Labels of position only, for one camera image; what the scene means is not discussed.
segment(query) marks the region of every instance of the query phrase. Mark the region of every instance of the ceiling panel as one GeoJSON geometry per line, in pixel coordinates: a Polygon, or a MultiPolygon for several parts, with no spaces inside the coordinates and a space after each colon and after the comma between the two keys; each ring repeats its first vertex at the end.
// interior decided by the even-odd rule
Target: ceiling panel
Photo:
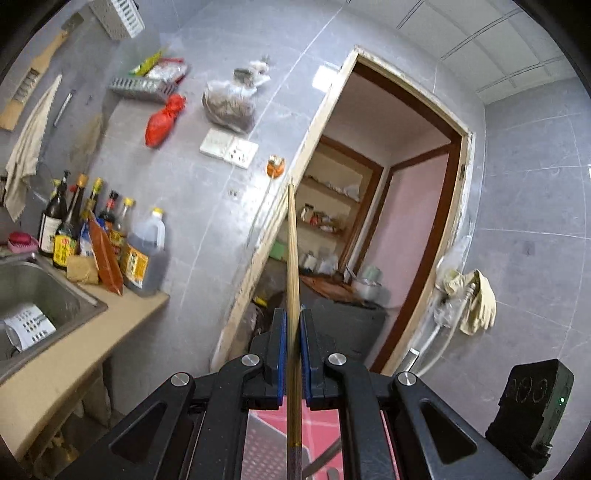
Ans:
{"type": "Polygon", "coordinates": [[[502,78],[503,72],[474,42],[469,42],[454,52],[443,63],[461,77],[469,86],[478,90],[502,78]]]}
{"type": "Polygon", "coordinates": [[[517,88],[534,87],[543,83],[551,82],[550,76],[546,73],[544,67],[528,70],[527,72],[515,75],[512,78],[517,88]]]}
{"type": "Polygon", "coordinates": [[[397,27],[417,4],[417,1],[396,0],[395,2],[385,2],[384,0],[351,0],[350,5],[381,23],[397,27]]]}
{"type": "Polygon", "coordinates": [[[547,64],[546,68],[552,75],[553,80],[564,80],[577,76],[567,59],[553,61],[547,64]]]}
{"type": "Polygon", "coordinates": [[[469,35],[502,17],[486,0],[428,0],[453,18],[469,35]]]}
{"type": "Polygon", "coordinates": [[[438,58],[466,39],[459,28],[427,4],[422,4],[400,31],[438,58]]]}
{"type": "Polygon", "coordinates": [[[496,102],[497,100],[506,98],[509,95],[513,95],[515,92],[515,87],[511,85],[511,82],[509,80],[503,80],[502,82],[499,82],[496,85],[488,87],[486,90],[479,92],[478,96],[485,105],[488,105],[489,103],[496,102]]]}
{"type": "Polygon", "coordinates": [[[478,35],[480,43],[506,73],[517,72],[539,63],[527,43],[508,22],[501,22],[478,35]]]}
{"type": "Polygon", "coordinates": [[[540,60],[549,60],[562,56],[562,51],[546,30],[525,12],[513,15],[509,22],[515,27],[517,33],[527,40],[527,43],[540,60]]]}

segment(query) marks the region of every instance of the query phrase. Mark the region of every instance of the seasoning package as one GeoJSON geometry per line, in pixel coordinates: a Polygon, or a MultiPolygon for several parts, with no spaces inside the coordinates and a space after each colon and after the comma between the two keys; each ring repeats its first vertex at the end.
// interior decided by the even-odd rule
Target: seasoning package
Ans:
{"type": "Polygon", "coordinates": [[[92,212],[88,219],[88,228],[100,280],[105,284],[107,290],[117,295],[123,295],[123,275],[121,275],[117,264],[115,251],[109,241],[109,236],[100,227],[92,212]]]}

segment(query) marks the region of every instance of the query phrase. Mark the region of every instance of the ceiling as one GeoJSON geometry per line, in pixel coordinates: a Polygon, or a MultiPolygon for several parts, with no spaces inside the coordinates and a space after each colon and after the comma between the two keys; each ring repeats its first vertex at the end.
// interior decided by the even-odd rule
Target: ceiling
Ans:
{"type": "Polygon", "coordinates": [[[439,58],[492,103],[576,74],[512,0],[346,0],[439,58]]]}
{"type": "Polygon", "coordinates": [[[357,73],[345,84],[324,133],[383,166],[449,142],[412,108],[357,73]]]}

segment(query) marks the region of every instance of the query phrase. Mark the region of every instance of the pink wall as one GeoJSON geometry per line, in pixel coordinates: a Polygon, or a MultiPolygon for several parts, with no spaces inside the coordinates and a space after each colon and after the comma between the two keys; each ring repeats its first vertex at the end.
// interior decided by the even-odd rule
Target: pink wall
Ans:
{"type": "Polygon", "coordinates": [[[439,202],[447,155],[396,172],[363,266],[382,273],[379,303],[400,307],[423,257],[439,202]]]}

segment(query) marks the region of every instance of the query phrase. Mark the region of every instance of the stainless steel sink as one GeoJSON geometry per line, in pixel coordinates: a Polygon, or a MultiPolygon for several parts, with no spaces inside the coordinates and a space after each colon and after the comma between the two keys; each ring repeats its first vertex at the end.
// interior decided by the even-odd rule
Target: stainless steel sink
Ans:
{"type": "Polygon", "coordinates": [[[0,384],[29,360],[107,309],[37,254],[0,260],[0,384]],[[10,342],[2,320],[22,305],[35,304],[56,331],[23,352],[10,342]]]}

